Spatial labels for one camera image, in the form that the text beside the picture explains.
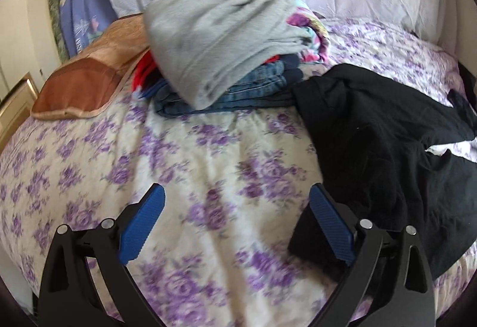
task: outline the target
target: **silver screw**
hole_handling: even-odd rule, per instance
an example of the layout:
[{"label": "silver screw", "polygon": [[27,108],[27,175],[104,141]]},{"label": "silver screw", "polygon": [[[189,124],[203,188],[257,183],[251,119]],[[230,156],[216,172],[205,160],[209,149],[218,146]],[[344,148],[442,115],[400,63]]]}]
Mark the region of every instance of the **silver screw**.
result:
[{"label": "silver screw", "polygon": [[417,230],[414,226],[406,226],[406,233],[410,234],[410,235],[416,235],[417,234]]},{"label": "silver screw", "polygon": [[371,229],[373,227],[373,223],[369,219],[362,219],[359,221],[359,224],[363,229]]},{"label": "silver screw", "polygon": [[101,227],[104,229],[110,229],[113,226],[114,221],[111,218],[105,219],[103,222],[101,222]]},{"label": "silver screw", "polygon": [[68,231],[68,226],[66,226],[66,225],[60,225],[60,226],[58,226],[58,228],[56,229],[56,232],[57,232],[58,234],[65,234],[67,231]]}]

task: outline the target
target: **blue denim jeans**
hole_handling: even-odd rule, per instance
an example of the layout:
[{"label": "blue denim jeans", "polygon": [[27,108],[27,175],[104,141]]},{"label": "blue denim jeans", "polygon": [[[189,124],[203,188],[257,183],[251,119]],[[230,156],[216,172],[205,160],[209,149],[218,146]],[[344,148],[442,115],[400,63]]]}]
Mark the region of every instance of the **blue denim jeans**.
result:
[{"label": "blue denim jeans", "polygon": [[172,90],[166,80],[163,80],[154,96],[154,107],[156,112],[163,117],[177,117],[189,114],[292,106],[294,99],[292,93],[286,89],[289,84],[285,77],[289,77],[289,75],[283,75],[285,69],[283,61],[257,67],[228,89],[213,105],[204,110],[194,110]]}]

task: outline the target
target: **blue rubber pad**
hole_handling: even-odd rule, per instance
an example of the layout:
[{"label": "blue rubber pad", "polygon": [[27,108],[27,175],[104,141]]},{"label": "blue rubber pad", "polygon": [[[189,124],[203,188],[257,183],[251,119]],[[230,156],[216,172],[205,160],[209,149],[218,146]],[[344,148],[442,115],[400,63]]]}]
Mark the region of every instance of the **blue rubber pad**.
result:
[{"label": "blue rubber pad", "polygon": [[119,260],[135,260],[165,206],[165,191],[157,185],[121,235]]},{"label": "blue rubber pad", "polygon": [[309,191],[309,206],[335,257],[351,266],[356,259],[353,235],[318,186],[313,186]]}]

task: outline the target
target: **black garment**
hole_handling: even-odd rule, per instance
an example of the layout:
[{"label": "black garment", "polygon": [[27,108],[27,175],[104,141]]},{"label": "black garment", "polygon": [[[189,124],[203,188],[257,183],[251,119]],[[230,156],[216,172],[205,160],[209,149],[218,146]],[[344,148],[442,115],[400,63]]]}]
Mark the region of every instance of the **black garment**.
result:
[{"label": "black garment", "polygon": [[[477,164],[425,150],[474,139],[475,114],[349,64],[296,85],[293,93],[333,199],[382,229],[413,225],[432,277],[449,269],[477,239]],[[289,250],[337,280],[345,269],[309,206]]]}]

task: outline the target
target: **green patterned fabric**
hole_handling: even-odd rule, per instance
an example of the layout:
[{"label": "green patterned fabric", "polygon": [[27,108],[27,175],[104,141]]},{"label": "green patterned fabric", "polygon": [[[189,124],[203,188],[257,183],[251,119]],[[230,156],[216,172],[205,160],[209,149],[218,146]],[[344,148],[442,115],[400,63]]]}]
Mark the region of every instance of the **green patterned fabric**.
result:
[{"label": "green patterned fabric", "polygon": [[53,35],[55,37],[56,48],[60,55],[61,63],[69,60],[68,51],[63,40],[60,27],[60,0],[48,0],[49,16],[52,20]]}]

